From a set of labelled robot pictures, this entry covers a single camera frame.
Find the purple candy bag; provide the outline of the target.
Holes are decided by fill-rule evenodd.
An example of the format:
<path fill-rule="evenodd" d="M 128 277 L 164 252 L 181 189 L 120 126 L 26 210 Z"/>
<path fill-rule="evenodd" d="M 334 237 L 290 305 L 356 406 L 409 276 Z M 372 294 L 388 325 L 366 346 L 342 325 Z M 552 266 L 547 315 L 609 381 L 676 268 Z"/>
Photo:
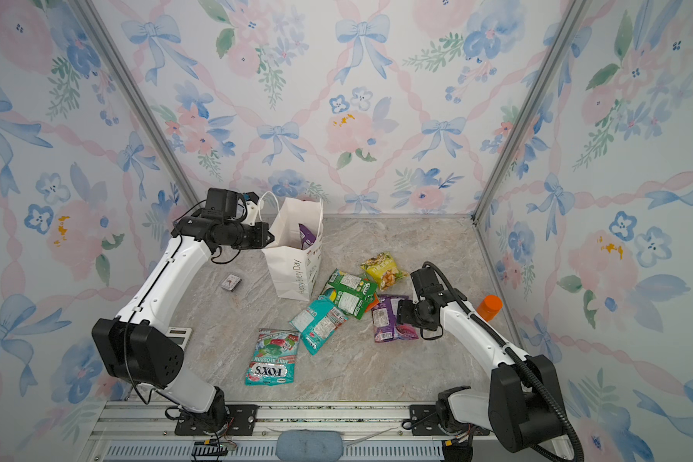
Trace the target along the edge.
<path fill-rule="evenodd" d="M 300 223 L 298 225 L 298 231 L 300 231 L 300 242 L 302 250 L 308 250 L 317 242 L 317 235 L 314 232 L 312 232 L 305 224 Z"/>
<path fill-rule="evenodd" d="M 398 305 L 409 300 L 408 296 L 380 296 L 378 304 L 371 310 L 373 318 L 373 340 L 377 344 L 400 341 L 412 341 L 419 338 L 419 333 L 412 325 L 398 323 Z"/>

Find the white paper gift bag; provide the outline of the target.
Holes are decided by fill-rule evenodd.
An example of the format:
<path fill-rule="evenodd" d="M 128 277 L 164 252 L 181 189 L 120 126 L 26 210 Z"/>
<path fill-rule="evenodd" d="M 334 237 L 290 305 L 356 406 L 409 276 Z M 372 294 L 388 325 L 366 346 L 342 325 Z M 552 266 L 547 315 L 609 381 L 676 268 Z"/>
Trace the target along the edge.
<path fill-rule="evenodd" d="M 263 249 L 263 254 L 279 298 L 311 300 L 321 265 L 324 211 L 322 201 L 279 201 L 273 192 L 265 192 L 260 198 L 259 218 L 273 218 L 269 229 L 275 241 Z M 301 249 L 300 223 L 317 235 L 317 242 L 308 250 Z"/>

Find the purple candy bag front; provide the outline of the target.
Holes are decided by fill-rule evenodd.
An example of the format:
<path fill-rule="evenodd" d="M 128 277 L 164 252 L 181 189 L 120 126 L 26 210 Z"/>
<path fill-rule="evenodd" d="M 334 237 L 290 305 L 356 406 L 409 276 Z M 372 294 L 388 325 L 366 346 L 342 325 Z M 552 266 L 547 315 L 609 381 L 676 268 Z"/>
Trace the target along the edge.
<path fill-rule="evenodd" d="M 317 235 L 314 232 L 312 232 L 305 224 L 300 223 L 298 225 L 298 231 L 300 231 L 300 242 L 302 250 L 308 250 L 317 242 Z"/>

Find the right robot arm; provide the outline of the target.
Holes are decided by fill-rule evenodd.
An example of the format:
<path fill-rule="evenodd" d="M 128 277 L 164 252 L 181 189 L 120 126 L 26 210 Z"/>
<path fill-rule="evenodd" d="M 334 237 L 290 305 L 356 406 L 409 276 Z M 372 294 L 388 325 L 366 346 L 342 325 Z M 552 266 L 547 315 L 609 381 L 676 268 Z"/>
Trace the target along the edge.
<path fill-rule="evenodd" d="M 470 386 L 441 392 L 433 413 L 437 429 L 455 439 L 488 430 L 512 454 L 531 449 L 550 460 L 556 455 L 544 443 L 565 436 L 575 447 L 574 458 L 581 459 L 552 361 L 502 336 L 433 263 L 424 263 L 410 278 L 413 298 L 398 305 L 398 323 L 417 328 L 427 341 L 454 336 L 490 379 L 487 392 Z"/>

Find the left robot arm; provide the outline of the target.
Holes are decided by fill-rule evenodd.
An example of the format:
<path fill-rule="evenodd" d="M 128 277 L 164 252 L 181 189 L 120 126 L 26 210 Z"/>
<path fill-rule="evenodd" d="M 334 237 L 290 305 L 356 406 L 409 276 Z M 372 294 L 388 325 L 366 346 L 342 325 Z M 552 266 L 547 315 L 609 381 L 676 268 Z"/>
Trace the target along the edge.
<path fill-rule="evenodd" d="M 111 377 L 150 386 L 176 404 L 199 430 L 220 433 L 230 422 L 221 388 L 193 373 L 181 346 L 167 336 L 182 296 L 202 266 L 224 248 L 260 250 L 273 242 L 255 192 L 211 188 L 197 210 L 173 223 L 162 260 L 119 313 L 100 319 L 92 340 Z"/>

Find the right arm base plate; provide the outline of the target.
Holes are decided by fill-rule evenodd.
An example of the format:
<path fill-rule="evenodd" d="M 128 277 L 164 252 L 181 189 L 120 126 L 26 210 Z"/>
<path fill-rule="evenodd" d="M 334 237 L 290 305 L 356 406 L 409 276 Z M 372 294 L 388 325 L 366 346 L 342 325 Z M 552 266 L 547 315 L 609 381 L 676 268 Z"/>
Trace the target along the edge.
<path fill-rule="evenodd" d="M 461 437 L 463 435 L 489 436 L 490 431 L 471 423 L 459 423 L 448 406 L 437 404 L 412 404 L 409 418 L 402 422 L 402 429 L 413 436 Z"/>

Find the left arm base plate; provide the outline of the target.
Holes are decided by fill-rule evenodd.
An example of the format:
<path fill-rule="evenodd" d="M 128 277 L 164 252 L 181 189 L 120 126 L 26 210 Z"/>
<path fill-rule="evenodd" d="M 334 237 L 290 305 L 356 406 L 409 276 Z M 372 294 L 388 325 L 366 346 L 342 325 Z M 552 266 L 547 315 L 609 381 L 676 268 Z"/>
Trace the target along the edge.
<path fill-rule="evenodd" d="M 176 418 L 175 436 L 251 436 L 259 407 L 255 404 L 225 404 L 207 413 L 185 410 Z"/>

